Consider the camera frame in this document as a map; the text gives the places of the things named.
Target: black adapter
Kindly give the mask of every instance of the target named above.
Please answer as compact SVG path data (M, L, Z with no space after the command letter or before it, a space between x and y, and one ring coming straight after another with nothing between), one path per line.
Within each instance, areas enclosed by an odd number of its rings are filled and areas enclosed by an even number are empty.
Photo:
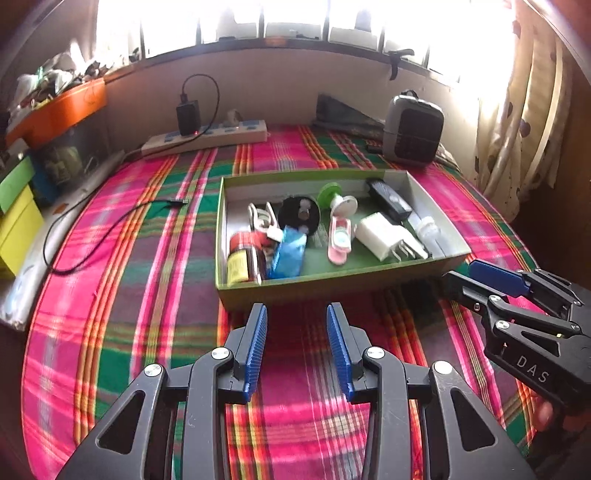
M189 102L187 95L181 95L181 103L177 107L178 131L185 135L195 135L201 128L201 116L199 115L199 103Z

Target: window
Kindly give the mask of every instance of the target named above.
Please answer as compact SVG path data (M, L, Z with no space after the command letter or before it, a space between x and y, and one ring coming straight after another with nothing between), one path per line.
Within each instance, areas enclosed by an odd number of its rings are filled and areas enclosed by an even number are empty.
M198 25L195 0L143 0L140 5L148 58L195 45Z
M256 0L202 2L199 22L203 43L257 38L261 4Z
M377 50L384 3L376 0L332 0L329 41Z
M266 37L322 39L326 0L264 0Z
M154 57L257 37L411 48L407 60L449 79L478 84L488 71L496 83L511 68L512 20L506 0L99 0L96 44L105 61L127 59L141 42Z

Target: orange shelf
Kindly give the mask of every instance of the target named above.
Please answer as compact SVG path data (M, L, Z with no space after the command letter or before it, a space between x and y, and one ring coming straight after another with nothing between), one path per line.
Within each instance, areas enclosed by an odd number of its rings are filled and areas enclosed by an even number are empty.
M107 104L105 80L86 82L62 93L48 104L24 118L6 135L12 145L22 138L34 150L64 134L89 115Z

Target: plaid bedspread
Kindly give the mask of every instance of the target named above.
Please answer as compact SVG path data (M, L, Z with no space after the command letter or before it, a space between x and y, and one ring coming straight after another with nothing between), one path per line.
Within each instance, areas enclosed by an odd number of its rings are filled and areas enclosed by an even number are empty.
M49 276L31 325L22 377L22 423L31 469L53 480L95 422L145 365L193 363L223 344L245 314L228 315L214 287L220 179L265 170L397 168L365 141L308 127L271 128L265 143L139 161L113 176L72 227L57 266L81 259L131 206L86 267ZM458 173L438 165L412 175L470 245L473 258L513 269L534 261L511 228ZM444 300L436 281L269 308L258 391L227 409L232 478L356 479L367 406L340 394L325 331L326 304L341 301L352 325L406 362L450 362L525 452L534 431L531 397L483 355L479 318ZM183 408L177 424L179 478ZM414 477L421 476L417 410L411 404Z

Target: blue packet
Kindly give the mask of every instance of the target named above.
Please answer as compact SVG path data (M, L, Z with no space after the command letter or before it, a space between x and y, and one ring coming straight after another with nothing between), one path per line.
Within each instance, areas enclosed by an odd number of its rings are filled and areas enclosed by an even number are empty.
M298 230L286 226L283 229L283 240L277 246L273 262L267 272L268 278L292 278L300 275L304 261L304 250L308 236Z

